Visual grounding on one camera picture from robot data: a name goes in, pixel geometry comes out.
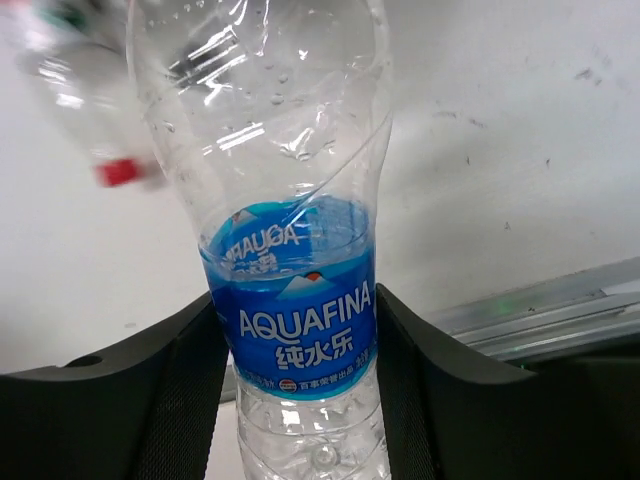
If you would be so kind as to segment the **red label plastic bottle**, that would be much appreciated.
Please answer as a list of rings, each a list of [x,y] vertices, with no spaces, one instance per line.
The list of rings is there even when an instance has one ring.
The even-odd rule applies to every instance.
[[[4,1],[1,36],[48,119],[103,187],[164,176],[140,118],[125,56],[125,1]]]

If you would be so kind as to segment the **blue label Aquafina bottle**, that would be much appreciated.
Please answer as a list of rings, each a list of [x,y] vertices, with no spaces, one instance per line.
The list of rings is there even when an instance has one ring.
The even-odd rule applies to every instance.
[[[387,479],[379,1],[133,1],[127,60],[233,358],[249,479]]]

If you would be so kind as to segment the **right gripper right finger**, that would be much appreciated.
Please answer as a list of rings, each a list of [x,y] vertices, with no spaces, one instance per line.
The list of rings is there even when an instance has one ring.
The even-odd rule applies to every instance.
[[[516,366],[376,292],[377,375],[396,479],[635,479],[639,339]]]

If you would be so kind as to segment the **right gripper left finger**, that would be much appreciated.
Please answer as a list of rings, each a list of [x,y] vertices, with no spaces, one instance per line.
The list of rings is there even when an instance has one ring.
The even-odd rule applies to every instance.
[[[2,478],[203,478],[227,355],[204,294],[63,367],[2,375]]]

